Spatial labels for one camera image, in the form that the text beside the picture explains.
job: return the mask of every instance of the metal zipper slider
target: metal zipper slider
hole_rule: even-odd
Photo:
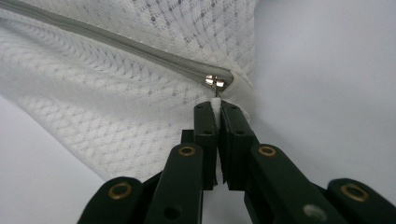
[[[215,96],[218,97],[219,94],[224,91],[225,80],[217,76],[206,75],[205,84],[215,91]]]

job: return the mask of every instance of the black plastic linkage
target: black plastic linkage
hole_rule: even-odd
[[[172,149],[144,223],[201,223],[203,161],[203,150],[195,144]]]
[[[333,180],[326,195],[349,223],[396,223],[396,208],[361,182],[346,178]]]
[[[210,103],[197,105],[194,130],[183,130],[162,173],[143,184],[106,182],[78,223],[201,223],[203,190],[216,184],[217,145],[224,180],[245,191],[254,224],[396,223],[396,208],[358,181],[334,180],[327,190],[309,182],[282,150],[258,142],[236,105],[222,102],[220,116],[218,134]]]
[[[142,223],[142,184],[130,177],[107,181],[88,202],[78,224]]]
[[[229,190],[245,190],[248,154],[259,143],[241,109],[222,102],[219,155],[224,182]]]
[[[274,213],[274,223],[347,223],[279,148],[256,145],[251,149],[249,168],[254,181],[251,184],[257,187],[251,192],[252,188],[247,189],[248,200],[262,195]]]
[[[218,184],[216,180],[218,137],[210,102],[198,104],[194,108],[193,143],[204,149],[204,189],[211,190]]]

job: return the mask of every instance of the zipper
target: zipper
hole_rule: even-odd
[[[142,57],[207,86],[216,96],[219,96],[233,82],[233,75],[227,69],[185,59],[133,41],[122,35],[111,33],[102,28],[57,15],[39,7],[15,0],[0,0],[0,8],[37,21],[42,21],[77,35],[86,36],[111,47]]]

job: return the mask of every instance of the zipper slider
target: zipper slider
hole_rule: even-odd
[[[218,97],[224,91],[225,80],[217,76],[206,75],[205,84],[214,89],[215,96]]]

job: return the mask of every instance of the white fabric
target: white fabric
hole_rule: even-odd
[[[255,1],[25,1],[232,71],[224,100],[254,109]],[[0,93],[104,179],[158,173],[213,91],[172,70],[0,9]]]

